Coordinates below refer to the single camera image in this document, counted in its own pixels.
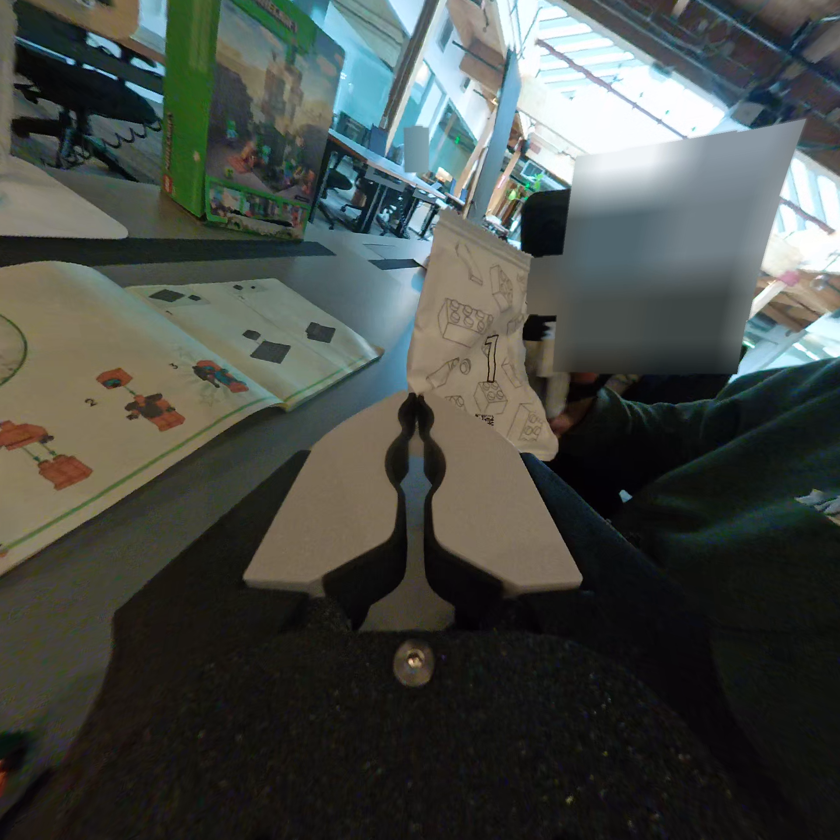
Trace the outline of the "wooden table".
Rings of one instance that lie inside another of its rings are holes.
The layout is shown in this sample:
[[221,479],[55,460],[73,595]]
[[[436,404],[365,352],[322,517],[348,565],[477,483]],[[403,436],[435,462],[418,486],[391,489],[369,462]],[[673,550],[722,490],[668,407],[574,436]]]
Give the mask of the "wooden table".
[[165,63],[166,1],[32,1],[28,5],[158,64]]

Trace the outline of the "green toy brick box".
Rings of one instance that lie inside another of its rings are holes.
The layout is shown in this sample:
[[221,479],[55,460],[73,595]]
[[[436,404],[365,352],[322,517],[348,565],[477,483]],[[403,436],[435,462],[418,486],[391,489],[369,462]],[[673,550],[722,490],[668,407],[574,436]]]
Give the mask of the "green toy brick box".
[[293,2],[168,2],[163,194],[206,224],[302,241],[343,63]]

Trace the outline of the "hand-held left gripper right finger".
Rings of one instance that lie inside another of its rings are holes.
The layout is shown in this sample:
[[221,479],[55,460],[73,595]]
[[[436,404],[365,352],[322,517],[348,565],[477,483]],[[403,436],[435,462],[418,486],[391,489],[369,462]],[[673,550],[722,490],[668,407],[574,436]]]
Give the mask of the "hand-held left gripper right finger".
[[435,394],[429,436],[444,460],[431,496],[441,548],[490,574],[505,591],[571,591],[582,574],[522,462],[486,422]]

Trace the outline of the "white plastic parts bag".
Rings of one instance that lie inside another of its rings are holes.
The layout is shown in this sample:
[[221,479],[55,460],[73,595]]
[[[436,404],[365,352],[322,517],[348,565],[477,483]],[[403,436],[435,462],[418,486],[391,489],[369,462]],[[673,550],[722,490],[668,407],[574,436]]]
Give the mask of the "white plastic parts bag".
[[433,394],[550,462],[559,441],[526,371],[531,256],[445,209],[437,217],[406,361],[408,389]]

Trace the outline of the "white instruction booklet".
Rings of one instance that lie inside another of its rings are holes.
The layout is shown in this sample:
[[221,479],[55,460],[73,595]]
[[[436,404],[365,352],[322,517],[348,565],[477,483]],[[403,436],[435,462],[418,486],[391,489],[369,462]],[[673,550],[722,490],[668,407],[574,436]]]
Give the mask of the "white instruction booklet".
[[384,353],[277,278],[122,288],[58,261],[2,268],[1,328],[2,574]]

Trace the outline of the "black office table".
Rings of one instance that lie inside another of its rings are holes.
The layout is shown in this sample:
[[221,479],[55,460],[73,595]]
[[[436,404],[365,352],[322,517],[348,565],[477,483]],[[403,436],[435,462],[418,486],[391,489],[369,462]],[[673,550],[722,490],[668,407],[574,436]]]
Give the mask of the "black office table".
[[[380,212],[388,192],[402,195],[402,213],[398,216],[396,236],[402,237],[417,204],[425,203],[436,214],[445,207],[455,207],[455,199],[425,182],[422,178],[405,172],[403,167],[387,157],[330,129],[318,174],[316,201],[310,211],[314,218],[317,210],[325,216],[331,227],[340,224],[354,234],[368,234]],[[354,192],[361,187],[364,204],[348,200],[334,213],[326,204],[327,192],[332,188]]]

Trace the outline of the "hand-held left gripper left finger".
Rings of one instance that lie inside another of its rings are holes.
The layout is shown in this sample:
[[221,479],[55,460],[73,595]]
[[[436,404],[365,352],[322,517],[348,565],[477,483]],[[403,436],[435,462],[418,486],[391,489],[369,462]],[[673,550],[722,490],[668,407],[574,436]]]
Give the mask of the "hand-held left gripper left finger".
[[326,577],[388,540],[397,489],[385,457],[403,431],[396,392],[311,448],[244,573],[250,587],[323,587]]

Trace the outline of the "black office chair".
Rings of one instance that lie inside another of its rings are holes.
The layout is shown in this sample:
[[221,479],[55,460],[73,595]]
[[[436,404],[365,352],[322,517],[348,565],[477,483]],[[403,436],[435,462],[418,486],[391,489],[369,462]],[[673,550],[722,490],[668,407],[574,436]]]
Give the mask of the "black office chair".
[[[32,135],[57,141],[52,167],[70,171],[91,160],[128,182],[139,182],[113,154],[123,146],[145,140],[149,132],[161,131],[161,120],[150,103],[129,89],[124,80],[95,69],[70,64],[59,58],[16,43],[15,71],[26,82],[15,89],[31,104],[48,101],[58,108],[54,118],[15,117],[14,136],[21,140]],[[91,118],[99,117],[128,124],[128,134],[114,133],[113,140],[96,135]]]

